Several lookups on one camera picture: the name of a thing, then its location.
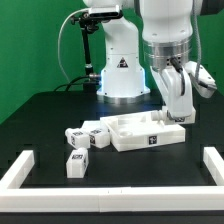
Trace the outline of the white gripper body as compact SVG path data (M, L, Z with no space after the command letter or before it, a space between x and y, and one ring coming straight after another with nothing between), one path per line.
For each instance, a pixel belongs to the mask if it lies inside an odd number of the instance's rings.
M183 66L177 59L171 59L164 69L150 67L152 76L165 103L163 111L167 119L179 124L195 122L192 85Z

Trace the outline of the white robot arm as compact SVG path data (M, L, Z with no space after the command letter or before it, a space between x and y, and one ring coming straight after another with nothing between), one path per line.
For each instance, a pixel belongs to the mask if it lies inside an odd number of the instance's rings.
M189 59L192 37L198 37L197 17L224 10L224 0L83 0L87 15L103 22L106 66L101 71L98 98L111 103L129 103L149 93L145 71L139 64L136 26L110 13L133 8L142 19L144 58L165 101L165 114L177 123L192 123L196 111L192 90L209 98L215 80L200 61Z

